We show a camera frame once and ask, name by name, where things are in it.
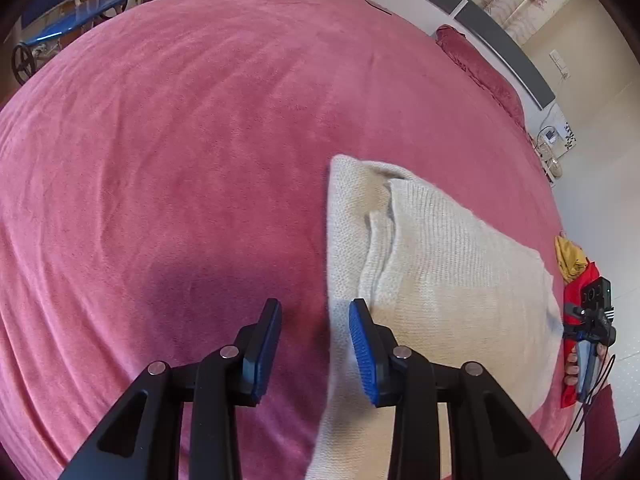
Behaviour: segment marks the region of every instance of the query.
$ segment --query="red pillow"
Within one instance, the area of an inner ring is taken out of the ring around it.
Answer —
[[[450,25],[442,25],[436,32],[436,43],[471,79],[488,90],[496,101],[524,128],[524,111],[513,86],[468,42],[461,32]]]

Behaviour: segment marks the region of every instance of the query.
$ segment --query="red cloth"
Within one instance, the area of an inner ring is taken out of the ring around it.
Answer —
[[[304,477],[337,153],[402,165],[536,249],[561,299],[558,210],[521,128],[365,0],[155,0],[18,91],[0,112],[0,441],[25,478],[56,478],[149,362],[202,359],[270,296],[284,325],[266,396],[238,410],[242,473]],[[558,364],[532,417],[548,443]]]
[[[608,384],[593,398],[584,419],[582,480],[602,480],[620,460],[620,434]]]
[[[489,92],[500,106],[524,128],[524,110],[516,89],[467,40],[466,36],[450,25],[436,31],[437,43],[471,79]]]
[[[599,277],[600,271],[598,270],[598,267],[596,267],[594,262],[589,262],[589,265],[584,269],[584,272],[564,288],[564,302],[573,303],[579,306],[580,290],[593,280],[597,280]],[[572,325],[580,324],[580,321],[575,319],[575,317],[568,316],[567,314],[564,314],[564,322]],[[562,344],[564,347],[564,362],[566,362],[567,356],[571,353],[571,350],[574,349],[575,341],[571,339],[564,339]],[[561,406],[563,408],[573,406],[575,404],[575,399],[575,386],[567,386],[565,384],[564,389],[562,390]]]

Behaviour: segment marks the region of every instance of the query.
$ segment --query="hand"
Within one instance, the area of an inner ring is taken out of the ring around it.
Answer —
[[[597,351],[600,361],[604,361],[604,354],[606,354],[607,348],[603,344],[598,343]],[[575,386],[578,383],[579,371],[580,368],[578,368],[578,354],[576,353],[576,347],[574,346],[570,354],[566,357],[566,365],[564,366],[564,373],[566,374],[564,376],[564,384],[566,384],[567,386]]]

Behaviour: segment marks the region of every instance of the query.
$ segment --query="black device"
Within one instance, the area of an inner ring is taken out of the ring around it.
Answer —
[[[364,300],[350,305],[360,379],[377,408],[396,407],[389,480],[439,480],[438,402],[449,412],[456,480],[568,480],[527,418],[477,362],[452,368],[400,346],[373,323]]]
[[[588,283],[580,290],[580,306],[565,303],[564,312],[580,321],[579,324],[565,323],[564,337],[576,342],[586,340],[591,343],[586,363],[581,352],[577,352],[580,368],[577,399],[584,402],[593,382],[593,371],[598,358],[598,343],[609,347],[616,342],[616,329],[611,324],[613,319],[611,282],[600,277]]]
[[[191,417],[191,480],[241,480],[236,406],[265,394],[280,337],[282,308],[266,301],[257,324],[202,361],[151,363],[80,447],[60,480],[175,480],[185,402]]]

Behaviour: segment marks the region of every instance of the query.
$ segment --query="wall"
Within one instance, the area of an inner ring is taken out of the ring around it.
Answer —
[[[640,74],[631,49],[598,0],[569,1],[522,49],[556,92],[576,134]],[[549,57],[553,49],[571,72],[561,86],[560,72]]]
[[[618,339],[610,383],[625,449],[640,423],[640,65],[597,0],[572,0],[525,44],[553,87],[554,48],[571,72],[558,101],[576,137],[560,159],[554,195],[569,238],[612,283]],[[579,478],[579,437],[560,459]]]

